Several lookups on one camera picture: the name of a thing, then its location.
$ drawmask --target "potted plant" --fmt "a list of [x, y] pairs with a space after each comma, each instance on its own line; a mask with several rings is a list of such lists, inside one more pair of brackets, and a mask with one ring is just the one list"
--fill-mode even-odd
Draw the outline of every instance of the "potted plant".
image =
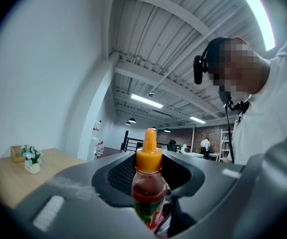
[[38, 173], [40, 171], [40, 164], [42, 163], [40, 151], [37, 151], [34, 146], [22, 145], [20, 147], [20, 153], [25, 158], [25, 169], [30, 173]]

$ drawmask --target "fluorescent light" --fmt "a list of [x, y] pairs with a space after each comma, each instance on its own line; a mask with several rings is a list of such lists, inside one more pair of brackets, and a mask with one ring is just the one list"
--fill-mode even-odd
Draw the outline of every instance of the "fluorescent light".
[[199, 122], [199, 123], [205, 124], [205, 121], [200, 120], [200, 119], [197, 119], [197, 118], [195, 118], [195, 117], [190, 117], [190, 119], [195, 120], [195, 121], [197, 121], [197, 122]]
[[163, 107], [163, 105], [161, 105], [161, 104], [158, 104], [158, 103], [153, 102], [153, 101], [151, 101], [151, 100], [149, 100], [149, 99], [146, 99], [146, 98], [142, 98], [142, 97], [137, 96], [137, 95], [135, 95], [135, 94], [132, 94], [132, 98], [133, 98], [133, 99], [136, 99], [136, 100], [138, 100], [138, 101], [140, 101], [140, 102], [144, 102], [144, 103], [146, 103], [146, 104], [148, 104], [148, 105], [151, 105], [151, 106], [155, 106], [155, 107], [158, 107], [158, 108]]
[[275, 47], [273, 31], [263, 4], [261, 3], [260, 0], [246, 0], [246, 1], [250, 6], [255, 18], [257, 19], [257, 22], [259, 24], [264, 39], [266, 51], [273, 49]]

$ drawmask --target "office desk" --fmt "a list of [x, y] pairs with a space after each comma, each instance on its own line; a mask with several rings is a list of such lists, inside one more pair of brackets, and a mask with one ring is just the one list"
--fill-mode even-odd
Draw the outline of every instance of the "office desk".
[[215, 157], [215, 161], [219, 162], [219, 157], [220, 157], [219, 153], [209, 153], [209, 156]]
[[24, 162], [14, 163], [11, 157], [0, 159], [0, 201], [15, 208], [21, 200], [45, 181], [67, 167], [85, 163], [52, 148], [42, 151], [40, 172], [31, 174], [24, 168]]
[[203, 154], [195, 153], [195, 152], [186, 152], [186, 153], [183, 153], [183, 155], [188, 155], [188, 156], [194, 156], [194, 157], [203, 158]]

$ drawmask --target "wooden box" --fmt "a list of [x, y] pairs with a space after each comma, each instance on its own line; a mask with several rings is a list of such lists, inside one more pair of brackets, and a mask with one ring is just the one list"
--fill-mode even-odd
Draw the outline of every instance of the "wooden box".
[[20, 153], [20, 145], [19, 146], [11, 146], [10, 147], [10, 156], [12, 157], [15, 163], [24, 162], [25, 158]]

